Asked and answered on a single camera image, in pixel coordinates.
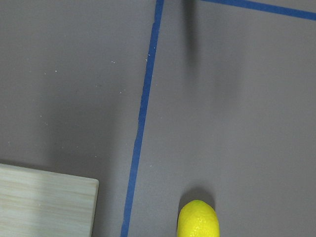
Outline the yellow lemon toy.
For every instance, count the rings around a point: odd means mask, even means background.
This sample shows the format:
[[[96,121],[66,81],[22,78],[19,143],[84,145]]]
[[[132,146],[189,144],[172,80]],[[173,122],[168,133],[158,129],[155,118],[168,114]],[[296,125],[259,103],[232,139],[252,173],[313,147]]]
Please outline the yellow lemon toy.
[[[220,227],[215,210],[202,200],[185,204],[177,222],[178,237],[219,237]]]

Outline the wooden cutting board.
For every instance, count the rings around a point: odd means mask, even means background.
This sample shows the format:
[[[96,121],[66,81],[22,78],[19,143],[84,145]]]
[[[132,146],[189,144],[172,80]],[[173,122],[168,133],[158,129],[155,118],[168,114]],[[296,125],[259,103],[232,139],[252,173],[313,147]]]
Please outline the wooden cutting board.
[[[90,237],[97,179],[0,166],[2,237]]]

